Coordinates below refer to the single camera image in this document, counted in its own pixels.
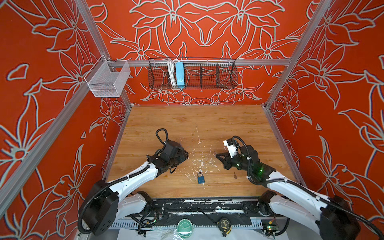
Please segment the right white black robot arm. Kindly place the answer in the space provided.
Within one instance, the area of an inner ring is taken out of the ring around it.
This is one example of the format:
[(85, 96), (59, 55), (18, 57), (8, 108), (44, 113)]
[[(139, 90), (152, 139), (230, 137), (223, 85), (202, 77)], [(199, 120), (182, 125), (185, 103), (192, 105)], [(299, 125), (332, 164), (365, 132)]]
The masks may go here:
[(263, 216), (278, 214), (311, 229), (323, 240), (355, 240), (364, 223), (382, 240), (384, 234), (373, 223), (353, 213), (347, 202), (314, 192), (285, 177), (275, 168), (260, 161), (258, 152), (238, 136), (225, 140), (225, 153), (216, 154), (224, 169), (236, 168), (247, 173), (247, 179), (267, 191), (259, 198)]

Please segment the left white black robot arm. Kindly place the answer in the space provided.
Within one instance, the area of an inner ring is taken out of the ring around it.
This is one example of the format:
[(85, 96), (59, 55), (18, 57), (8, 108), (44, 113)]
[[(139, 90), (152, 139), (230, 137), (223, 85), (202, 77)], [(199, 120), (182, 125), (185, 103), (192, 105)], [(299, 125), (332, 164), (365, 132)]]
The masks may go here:
[(153, 199), (144, 191), (135, 193), (143, 184), (164, 173), (172, 174), (189, 158), (181, 144), (166, 138), (162, 148), (127, 175), (110, 182), (97, 181), (78, 210), (78, 230), (81, 234), (99, 236), (112, 224), (126, 216), (139, 228), (155, 226), (161, 213), (153, 207)]

